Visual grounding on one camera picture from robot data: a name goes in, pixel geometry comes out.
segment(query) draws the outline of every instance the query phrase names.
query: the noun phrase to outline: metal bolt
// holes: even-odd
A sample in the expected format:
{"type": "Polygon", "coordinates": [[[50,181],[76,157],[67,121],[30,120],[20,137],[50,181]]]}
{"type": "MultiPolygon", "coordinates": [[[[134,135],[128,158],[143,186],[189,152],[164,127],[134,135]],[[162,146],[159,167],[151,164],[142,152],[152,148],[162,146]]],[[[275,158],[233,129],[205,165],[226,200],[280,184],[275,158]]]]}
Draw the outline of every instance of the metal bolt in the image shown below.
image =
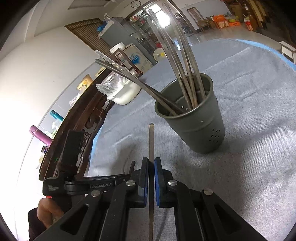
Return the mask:
{"type": "Polygon", "coordinates": [[[169,184],[170,186],[176,186],[176,185],[178,184],[178,182],[177,182],[176,180],[169,180],[169,181],[168,181],[168,184],[169,184]]]}
{"type": "Polygon", "coordinates": [[[210,189],[210,188],[206,188],[206,189],[204,189],[204,194],[208,195],[208,196],[211,196],[213,194],[213,190],[210,189]]]}
{"type": "Polygon", "coordinates": [[[129,187],[132,187],[136,184],[136,182],[134,180],[128,180],[126,181],[126,184],[129,186],[129,187]]]}
{"type": "Polygon", "coordinates": [[[93,196],[93,197],[97,197],[97,196],[99,196],[101,194],[101,192],[99,191],[99,190],[92,190],[92,192],[91,192],[91,195],[93,196]]]}

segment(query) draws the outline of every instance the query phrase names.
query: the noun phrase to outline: gray tablecloth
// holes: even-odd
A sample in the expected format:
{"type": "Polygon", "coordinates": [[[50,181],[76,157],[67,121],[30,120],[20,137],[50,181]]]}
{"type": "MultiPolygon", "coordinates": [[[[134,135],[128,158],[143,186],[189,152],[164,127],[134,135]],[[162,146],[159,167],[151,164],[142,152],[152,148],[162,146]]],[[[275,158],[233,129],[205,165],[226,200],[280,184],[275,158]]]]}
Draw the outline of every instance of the gray tablecloth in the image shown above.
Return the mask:
{"type": "MultiPolygon", "coordinates": [[[[283,240],[296,222],[296,73],[274,53],[236,40],[192,47],[200,71],[214,82],[226,135],[218,150],[198,154],[154,111],[143,90],[108,113],[89,176],[140,168],[155,124],[155,156],[189,188],[211,188],[267,240],[283,240]]],[[[175,79],[167,60],[142,80],[161,91],[175,79]]],[[[155,208],[154,237],[176,240],[172,209],[155,208]]],[[[147,209],[131,210],[127,240],[148,239],[147,209]]]]}

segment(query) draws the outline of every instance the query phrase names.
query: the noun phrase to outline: window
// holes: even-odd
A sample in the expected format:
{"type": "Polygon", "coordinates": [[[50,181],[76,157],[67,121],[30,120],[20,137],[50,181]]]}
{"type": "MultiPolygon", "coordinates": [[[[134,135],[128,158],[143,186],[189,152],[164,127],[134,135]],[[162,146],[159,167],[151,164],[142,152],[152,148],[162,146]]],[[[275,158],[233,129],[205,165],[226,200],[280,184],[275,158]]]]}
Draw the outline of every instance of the window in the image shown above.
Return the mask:
{"type": "Polygon", "coordinates": [[[161,10],[160,6],[154,4],[151,7],[147,8],[147,11],[149,9],[151,9],[155,13],[155,16],[157,17],[162,28],[170,25],[170,17],[163,10],[161,10]]]}

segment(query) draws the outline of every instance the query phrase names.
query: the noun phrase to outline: wooden blind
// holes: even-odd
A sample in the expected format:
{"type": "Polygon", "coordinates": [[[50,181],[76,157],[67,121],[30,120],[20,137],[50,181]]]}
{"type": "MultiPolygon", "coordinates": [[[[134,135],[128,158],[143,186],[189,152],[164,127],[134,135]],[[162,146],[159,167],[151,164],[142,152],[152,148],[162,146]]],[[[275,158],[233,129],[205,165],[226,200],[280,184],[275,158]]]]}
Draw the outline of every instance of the wooden blind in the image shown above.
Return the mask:
{"type": "Polygon", "coordinates": [[[99,18],[93,18],[71,23],[65,27],[93,50],[97,49],[105,55],[110,56],[110,46],[103,39],[98,39],[99,32],[96,29],[102,24],[103,22],[99,18]]]}

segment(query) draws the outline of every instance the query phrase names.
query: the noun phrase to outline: pink thermos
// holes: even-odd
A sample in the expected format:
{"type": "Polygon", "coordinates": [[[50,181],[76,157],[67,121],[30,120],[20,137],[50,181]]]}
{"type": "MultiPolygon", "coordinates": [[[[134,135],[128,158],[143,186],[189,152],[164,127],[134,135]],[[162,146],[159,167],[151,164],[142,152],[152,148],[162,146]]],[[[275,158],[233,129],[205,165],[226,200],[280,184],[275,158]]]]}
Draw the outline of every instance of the pink thermos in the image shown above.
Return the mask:
{"type": "Polygon", "coordinates": [[[52,143],[52,139],[44,134],[41,130],[39,130],[36,126],[31,126],[30,133],[47,146],[50,146],[50,144],[52,143]]]}

